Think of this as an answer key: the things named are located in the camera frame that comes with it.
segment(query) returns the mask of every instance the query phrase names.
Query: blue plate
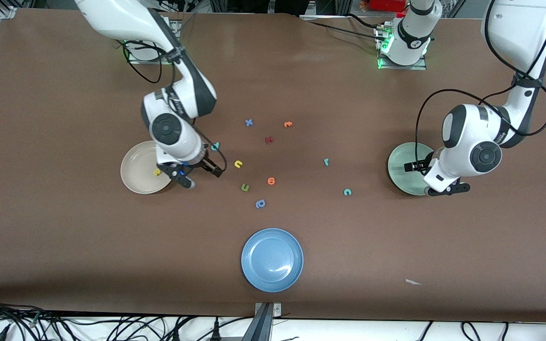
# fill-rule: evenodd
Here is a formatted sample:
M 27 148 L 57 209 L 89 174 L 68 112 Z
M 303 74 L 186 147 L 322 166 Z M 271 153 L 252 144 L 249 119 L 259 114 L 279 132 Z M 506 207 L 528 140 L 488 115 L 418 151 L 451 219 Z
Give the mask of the blue plate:
M 282 229 L 260 230 L 243 247 L 241 269 L 256 289 L 278 293 L 299 279 L 303 250 L 299 241 Z

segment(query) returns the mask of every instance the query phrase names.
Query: beige plate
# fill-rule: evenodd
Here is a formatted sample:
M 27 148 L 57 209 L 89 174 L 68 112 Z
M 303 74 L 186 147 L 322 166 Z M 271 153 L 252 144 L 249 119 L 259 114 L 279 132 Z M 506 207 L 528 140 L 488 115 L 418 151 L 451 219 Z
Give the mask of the beige plate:
M 155 142 L 142 142 L 130 149 L 121 162 L 121 180 L 132 192 L 151 194 L 172 181 L 165 173 L 155 176 L 157 168 Z

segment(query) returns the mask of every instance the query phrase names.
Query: metal bracket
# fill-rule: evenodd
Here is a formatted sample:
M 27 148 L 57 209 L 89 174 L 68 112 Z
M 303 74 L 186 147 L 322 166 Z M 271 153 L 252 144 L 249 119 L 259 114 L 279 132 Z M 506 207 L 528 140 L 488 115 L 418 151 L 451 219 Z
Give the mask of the metal bracket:
M 16 15 L 17 8 L 12 6 L 6 6 L 4 11 L 0 11 L 0 19 L 11 19 Z
M 264 302 L 257 302 L 254 306 L 254 314 L 258 313 L 258 309 L 262 306 Z M 282 303 L 273 302 L 273 317 L 280 317 L 282 315 Z

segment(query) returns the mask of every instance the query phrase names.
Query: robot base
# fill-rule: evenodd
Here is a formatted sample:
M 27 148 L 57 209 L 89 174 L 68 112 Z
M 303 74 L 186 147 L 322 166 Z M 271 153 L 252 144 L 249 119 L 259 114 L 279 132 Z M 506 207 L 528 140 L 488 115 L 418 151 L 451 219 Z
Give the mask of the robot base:
M 423 160 L 431 153 L 433 149 L 419 143 L 419 160 Z M 408 142 L 398 145 L 393 149 L 387 162 L 389 176 L 393 183 L 412 196 L 424 196 L 425 189 L 428 187 L 423 181 L 423 175 L 420 172 L 406 172 L 404 164 L 414 162 L 414 142 Z
M 392 22 L 385 21 L 384 24 L 377 26 L 373 29 L 374 36 L 383 37 L 385 40 L 376 41 L 376 53 L 378 56 L 378 67 L 379 69 L 396 69 L 396 70 L 426 70 L 427 63 L 425 62 L 425 56 L 421 56 L 418 62 L 413 65 L 399 65 L 393 63 L 382 50 L 387 47 L 390 43 L 392 36 Z

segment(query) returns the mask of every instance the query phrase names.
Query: red object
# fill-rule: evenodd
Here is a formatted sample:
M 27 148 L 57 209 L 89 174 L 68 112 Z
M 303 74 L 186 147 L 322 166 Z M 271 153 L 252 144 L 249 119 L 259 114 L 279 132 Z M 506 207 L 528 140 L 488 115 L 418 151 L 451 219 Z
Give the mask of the red object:
M 376 11 L 401 12 L 406 0 L 370 0 L 370 9 Z

